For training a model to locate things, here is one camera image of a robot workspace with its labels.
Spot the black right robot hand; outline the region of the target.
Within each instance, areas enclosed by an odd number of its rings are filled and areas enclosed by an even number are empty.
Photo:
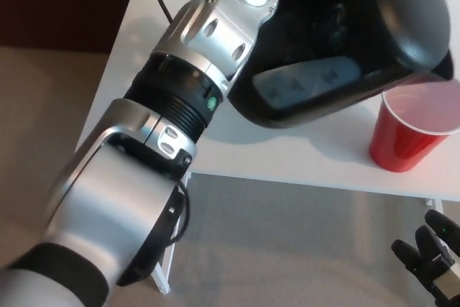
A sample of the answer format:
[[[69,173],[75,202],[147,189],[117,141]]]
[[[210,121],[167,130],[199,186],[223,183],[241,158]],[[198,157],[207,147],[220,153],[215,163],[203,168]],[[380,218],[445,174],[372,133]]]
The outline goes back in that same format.
[[[449,252],[459,255],[459,225],[434,209],[426,212],[425,222],[415,232],[417,247],[397,239],[391,250],[437,306],[458,306],[459,263]]]

